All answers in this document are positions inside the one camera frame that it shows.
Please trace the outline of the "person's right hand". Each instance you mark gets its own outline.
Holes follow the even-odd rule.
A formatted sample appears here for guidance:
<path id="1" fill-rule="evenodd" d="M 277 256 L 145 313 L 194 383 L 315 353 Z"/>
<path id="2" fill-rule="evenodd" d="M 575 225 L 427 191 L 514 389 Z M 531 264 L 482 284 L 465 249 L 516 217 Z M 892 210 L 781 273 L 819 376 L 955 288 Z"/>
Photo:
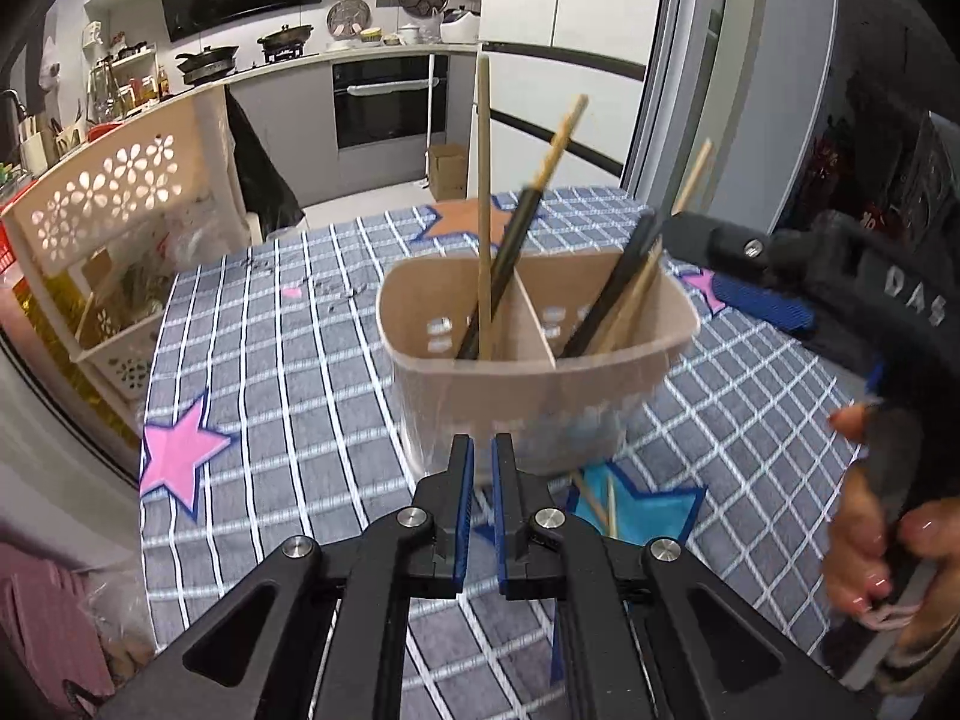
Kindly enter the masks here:
<path id="1" fill-rule="evenodd" d="M 822 587 L 835 624 L 820 651 L 853 691 L 958 691 L 958 415 L 851 403 L 828 418 L 866 453 L 844 473 Z"/>

